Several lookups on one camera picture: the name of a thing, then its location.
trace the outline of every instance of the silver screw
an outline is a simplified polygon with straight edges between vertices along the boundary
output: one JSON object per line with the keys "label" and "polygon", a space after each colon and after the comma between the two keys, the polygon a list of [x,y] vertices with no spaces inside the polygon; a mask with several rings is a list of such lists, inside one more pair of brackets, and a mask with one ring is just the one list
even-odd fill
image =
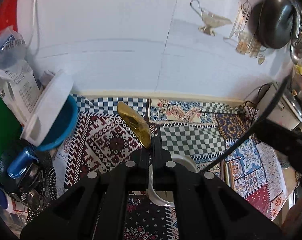
{"label": "silver screw", "polygon": [[165,163],[165,165],[166,165],[167,167],[169,167],[169,168],[173,168],[173,167],[175,166],[175,162],[173,162],[173,161],[168,161],[168,162]]}
{"label": "silver screw", "polygon": [[206,179],[213,179],[214,178],[214,174],[210,171],[207,171],[205,174],[204,174],[204,177]]}
{"label": "silver screw", "polygon": [[127,161],[126,163],[125,163],[125,166],[127,166],[127,167],[134,167],[135,166],[135,162],[134,161]]}
{"label": "silver screw", "polygon": [[90,171],[89,173],[88,173],[88,178],[89,179],[94,179],[94,178],[96,178],[98,176],[98,173],[96,172],[96,171]]}

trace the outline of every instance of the white bowl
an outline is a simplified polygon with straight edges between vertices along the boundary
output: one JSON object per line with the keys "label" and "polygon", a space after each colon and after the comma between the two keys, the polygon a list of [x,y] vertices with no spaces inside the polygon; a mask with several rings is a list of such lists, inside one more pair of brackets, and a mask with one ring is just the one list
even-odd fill
{"label": "white bowl", "polygon": [[[174,162],[185,166],[189,171],[198,173],[195,162],[188,156],[171,154]],[[149,187],[147,189],[148,198],[158,206],[174,207],[172,191],[155,191],[153,189],[153,170],[152,164],[149,167]]]}

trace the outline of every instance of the beige rice cooker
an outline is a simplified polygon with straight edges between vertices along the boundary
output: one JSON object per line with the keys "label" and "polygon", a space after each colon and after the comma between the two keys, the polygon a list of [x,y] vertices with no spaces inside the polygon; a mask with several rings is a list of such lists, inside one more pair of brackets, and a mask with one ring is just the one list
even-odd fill
{"label": "beige rice cooker", "polygon": [[[278,88],[278,83],[273,83],[258,103],[257,109],[259,115],[261,115],[269,105]],[[278,104],[267,118],[282,127],[293,130],[300,122],[302,122],[302,110],[297,100],[293,95],[291,95],[290,91],[285,89]]]}

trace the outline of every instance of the red fabric patch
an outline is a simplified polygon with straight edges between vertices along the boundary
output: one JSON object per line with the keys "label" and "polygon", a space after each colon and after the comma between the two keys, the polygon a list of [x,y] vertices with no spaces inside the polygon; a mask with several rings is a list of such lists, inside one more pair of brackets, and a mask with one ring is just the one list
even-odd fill
{"label": "red fabric patch", "polygon": [[270,218],[270,196],[267,184],[263,185],[256,192],[252,193],[245,200],[266,217]]}
{"label": "red fabric patch", "polygon": [[13,30],[18,31],[17,24],[18,0],[3,0],[0,5],[0,31],[13,25]]}

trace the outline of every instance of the metal pot lid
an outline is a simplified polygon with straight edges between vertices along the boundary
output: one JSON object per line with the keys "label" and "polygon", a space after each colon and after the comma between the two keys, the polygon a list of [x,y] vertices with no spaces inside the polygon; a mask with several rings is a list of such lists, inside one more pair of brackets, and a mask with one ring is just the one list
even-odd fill
{"label": "metal pot lid", "polygon": [[[273,83],[276,90],[279,89],[279,84],[274,82]],[[282,95],[283,100],[289,106],[291,111],[294,113],[296,118],[302,122],[302,109],[298,103],[298,101],[294,98],[294,96],[290,93],[289,89],[285,89]]]}

